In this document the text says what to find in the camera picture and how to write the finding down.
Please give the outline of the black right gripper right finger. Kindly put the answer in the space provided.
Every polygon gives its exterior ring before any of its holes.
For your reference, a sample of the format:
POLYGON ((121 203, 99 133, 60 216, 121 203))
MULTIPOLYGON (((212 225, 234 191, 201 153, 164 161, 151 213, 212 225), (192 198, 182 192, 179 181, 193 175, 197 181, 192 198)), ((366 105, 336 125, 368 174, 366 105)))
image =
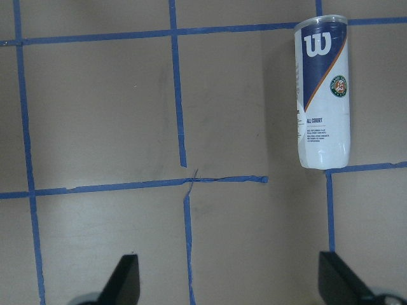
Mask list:
POLYGON ((325 304, 376 304, 376 295, 336 252, 319 253, 319 294, 325 304))

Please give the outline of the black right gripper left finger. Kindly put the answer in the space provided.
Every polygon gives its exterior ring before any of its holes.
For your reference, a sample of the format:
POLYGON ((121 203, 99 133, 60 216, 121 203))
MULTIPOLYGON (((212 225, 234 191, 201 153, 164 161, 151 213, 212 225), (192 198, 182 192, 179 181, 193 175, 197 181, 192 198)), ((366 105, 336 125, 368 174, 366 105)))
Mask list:
POLYGON ((139 298, 138 256, 123 255, 99 296, 99 304, 138 304, 139 298))

